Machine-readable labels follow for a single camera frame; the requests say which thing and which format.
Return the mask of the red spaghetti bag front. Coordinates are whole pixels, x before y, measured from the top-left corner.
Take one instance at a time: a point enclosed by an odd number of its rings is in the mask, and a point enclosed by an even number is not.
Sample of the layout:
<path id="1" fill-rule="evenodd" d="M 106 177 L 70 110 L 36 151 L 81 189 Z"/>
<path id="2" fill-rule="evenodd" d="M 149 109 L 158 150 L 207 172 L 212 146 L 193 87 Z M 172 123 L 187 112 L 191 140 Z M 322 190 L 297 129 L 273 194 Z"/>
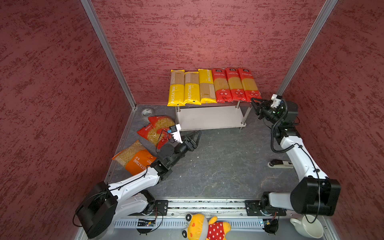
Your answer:
<path id="1" fill-rule="evenodd" d="M 257 87 L 257 84 L 251 71 L 244 68 L 239 68 L 238 73 L 243 85 L 246 101 L 251 102 L 252 98 L 261 100 L 261 93 Z"/>

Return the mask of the orange macaroni bag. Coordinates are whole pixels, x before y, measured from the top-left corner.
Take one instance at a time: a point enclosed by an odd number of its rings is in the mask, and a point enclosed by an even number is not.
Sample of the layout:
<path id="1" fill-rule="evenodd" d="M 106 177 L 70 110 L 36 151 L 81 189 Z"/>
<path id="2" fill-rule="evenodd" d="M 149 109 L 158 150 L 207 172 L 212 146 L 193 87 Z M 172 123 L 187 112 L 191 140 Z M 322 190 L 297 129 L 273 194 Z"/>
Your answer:
<path id="1" fill-rule="evenodd" d="M 113 160 L 125 168 L 131 175 L 137 175 L 146 170 L 155 160 L 139 140 L 113 157 Z"/>

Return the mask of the yellow spaghetti bag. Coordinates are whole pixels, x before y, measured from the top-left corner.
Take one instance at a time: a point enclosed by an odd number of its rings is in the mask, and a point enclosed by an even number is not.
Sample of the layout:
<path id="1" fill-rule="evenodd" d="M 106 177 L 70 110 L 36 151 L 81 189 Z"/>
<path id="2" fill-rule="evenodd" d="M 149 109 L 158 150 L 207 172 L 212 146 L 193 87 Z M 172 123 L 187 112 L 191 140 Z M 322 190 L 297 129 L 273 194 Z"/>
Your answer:
<path id="1" fill-rule="evenodd" d="M 201 104 L 217 104 L 212 71 L 199 69 L 198 72 Z"/>
<path id="2" fill-rule="evenodd" d="M 171 70 L 168 107 L 185 106 L 185 70 Z"/>
<path id="3" fill-rule="evenodd" d="M 184 104 L 201 106 L 199 72 L 185 73 Z"/>

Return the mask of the red spaghetti bag back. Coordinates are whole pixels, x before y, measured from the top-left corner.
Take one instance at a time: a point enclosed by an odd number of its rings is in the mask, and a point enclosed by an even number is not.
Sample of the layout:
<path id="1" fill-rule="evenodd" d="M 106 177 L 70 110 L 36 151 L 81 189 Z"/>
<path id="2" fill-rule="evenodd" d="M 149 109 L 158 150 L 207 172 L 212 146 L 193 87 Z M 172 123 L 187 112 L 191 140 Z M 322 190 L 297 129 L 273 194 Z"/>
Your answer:
<path id="1" fill-rule="evenodd" d="M 235 68 L 226 68 L 225 73 L 227 75 L 228 84 L 233 100 L 246 102 L 247 99 L 238 70 Z"/>

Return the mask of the red spaghetti bag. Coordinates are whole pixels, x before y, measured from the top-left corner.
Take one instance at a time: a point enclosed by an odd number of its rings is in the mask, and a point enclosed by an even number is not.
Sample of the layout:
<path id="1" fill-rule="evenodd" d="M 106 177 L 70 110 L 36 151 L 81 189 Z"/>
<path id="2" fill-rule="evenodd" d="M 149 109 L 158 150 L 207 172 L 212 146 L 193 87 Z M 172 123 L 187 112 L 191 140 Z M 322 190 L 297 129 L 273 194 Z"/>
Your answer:
<path id="1" fill-rule="evenodd" d="M 235 68 L 226 68 L 225 73 L 227 75 L 228 84 L 233 100 L 246 102 L 247 99 L 238 70 Z"/>
<path id="2" fill-rule="evenodd" d="M 233 97 L 228 84 L 225 70 L 212 69 L 216 99 L 219 104 L 232 103 Z"/>
<path id="3" fill-rule="evenodd" d="M 251 102 L 252 98 L 261 100 L 261 93 L 257 87 L 257 84 L 251 71 L 244 68 L 239 68 L 238 73 L 243 85 L 246 101 Z"/>

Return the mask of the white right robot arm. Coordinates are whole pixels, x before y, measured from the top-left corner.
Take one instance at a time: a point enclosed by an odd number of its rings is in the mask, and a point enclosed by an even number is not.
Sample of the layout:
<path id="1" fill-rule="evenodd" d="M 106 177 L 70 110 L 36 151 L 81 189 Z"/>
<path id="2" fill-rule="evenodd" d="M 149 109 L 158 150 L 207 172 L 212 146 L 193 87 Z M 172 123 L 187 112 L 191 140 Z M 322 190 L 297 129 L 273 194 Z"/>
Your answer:
<path id="1" fill-rule="evenodd" d="M 273 95 L 271 100 L 251 99 L 256 115 L 271 125 L 271 150 L 287 154 L 299 179 L 290 193 L 263 193 L 259 209 L 262 214 L 274 214 L 280 209 L 302 215 L 333 216 L 341 185 L 321 170 L 306 149 L 296 129 L 298 105 Z"/>

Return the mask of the red macaroni bag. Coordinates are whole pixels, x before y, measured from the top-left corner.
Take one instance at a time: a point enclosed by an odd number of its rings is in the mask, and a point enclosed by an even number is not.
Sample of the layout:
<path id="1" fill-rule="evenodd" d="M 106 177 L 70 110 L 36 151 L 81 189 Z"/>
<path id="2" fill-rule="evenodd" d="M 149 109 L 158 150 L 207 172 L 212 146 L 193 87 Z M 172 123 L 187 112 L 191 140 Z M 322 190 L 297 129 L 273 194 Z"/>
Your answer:
<path id="1" fill-rule="evenodd" d="M 160 150 L 172 138 L 168 130 L 176 124 L 169 116 L 148 117 L 148 121 L 149 124 L 137 133 Z"/>

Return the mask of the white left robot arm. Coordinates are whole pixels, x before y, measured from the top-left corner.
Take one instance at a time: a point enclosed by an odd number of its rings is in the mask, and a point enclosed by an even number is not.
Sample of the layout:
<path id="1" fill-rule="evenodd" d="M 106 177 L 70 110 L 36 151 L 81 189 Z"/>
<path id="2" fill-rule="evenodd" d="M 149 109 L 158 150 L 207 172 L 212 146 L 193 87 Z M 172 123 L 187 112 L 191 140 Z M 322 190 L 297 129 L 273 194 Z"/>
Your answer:
<path id="1" fill-rule="evenodd" d="M 114 221 L 132 214 L 153 213 L 156 200 L 147 189 L 164 181 L 172 173 L 172 167 L 198 147 L 201 134 L 195 131 L 184 135 L 182 143 L 176 146 L 164 145 L 153 163 L 126 180 L 94 185 L 75 211 L 78 227 L 83 228 L 89 239 L 100 239 Z"/>

